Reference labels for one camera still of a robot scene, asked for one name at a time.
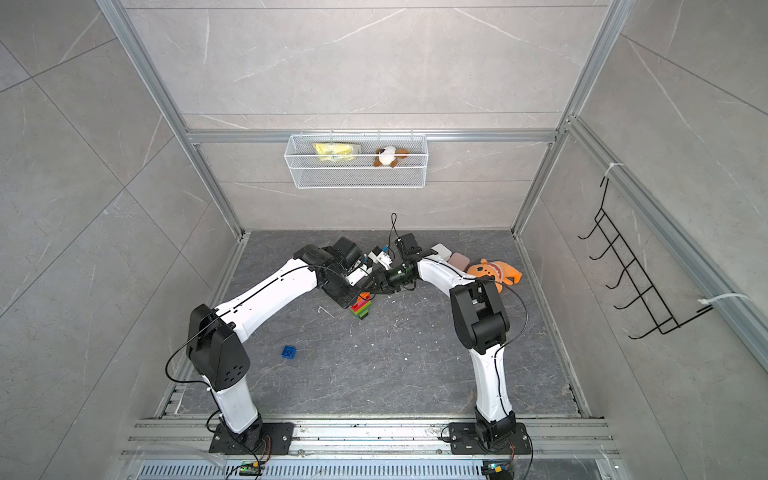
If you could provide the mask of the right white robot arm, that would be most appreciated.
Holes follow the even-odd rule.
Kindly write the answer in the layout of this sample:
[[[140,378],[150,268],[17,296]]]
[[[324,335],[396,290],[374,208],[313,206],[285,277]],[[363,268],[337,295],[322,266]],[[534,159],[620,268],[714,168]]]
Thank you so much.
[[[503,372],[510,320],[495,281],[459,270],[433,249],[421,249],[411,234],[399,238],[397,247],[399,262],[379,247],[367,255],[371,270],[364,289],[391,294],[422,281],[445,294],[455,333],[472,360],[477,436],[490,445],[516,433],[516,415]]]

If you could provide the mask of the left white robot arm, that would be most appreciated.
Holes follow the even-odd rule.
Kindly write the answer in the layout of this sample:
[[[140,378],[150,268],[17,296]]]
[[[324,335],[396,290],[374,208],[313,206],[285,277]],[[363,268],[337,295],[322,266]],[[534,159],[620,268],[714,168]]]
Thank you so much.
[[[217,307],[202,304],[190,314],[186,354],[211,390],[228,430],[236,435],[260,428],[246,374],[244,344],[293,300],[322,289],[343,308],[359,298],[376,263],[346,237],[329,247],[314,244],[295,252],[274,274]]]

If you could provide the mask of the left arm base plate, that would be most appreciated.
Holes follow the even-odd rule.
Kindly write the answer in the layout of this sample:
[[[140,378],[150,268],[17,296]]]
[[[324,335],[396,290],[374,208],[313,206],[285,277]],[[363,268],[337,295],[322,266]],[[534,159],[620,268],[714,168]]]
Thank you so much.
[[[295,425],[290,422],[257,423],[242,433],[234,433],[221,423],[211,440],[208,452],[224,455],[287,455]]]

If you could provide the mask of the red lego brick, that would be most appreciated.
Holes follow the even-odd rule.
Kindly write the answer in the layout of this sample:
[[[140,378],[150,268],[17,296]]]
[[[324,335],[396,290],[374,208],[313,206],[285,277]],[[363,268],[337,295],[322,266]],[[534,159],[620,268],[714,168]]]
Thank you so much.
[[[354,305],[350,307],[350,310],[353,312],[354,310],[360,310],[360,309],[369,309],[371,302],[365,302],[365,303],[358,303],[356,302]]]

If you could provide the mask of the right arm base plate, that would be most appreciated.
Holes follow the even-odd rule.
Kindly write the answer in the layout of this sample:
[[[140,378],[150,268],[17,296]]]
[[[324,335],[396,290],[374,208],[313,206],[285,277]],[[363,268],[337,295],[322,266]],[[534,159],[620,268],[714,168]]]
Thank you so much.
[[[481,428],[475,422],[451,422],[440,434],[453,455],[529,455],[533,452],[526,426],[517,423],[514,429],[501,432]]]

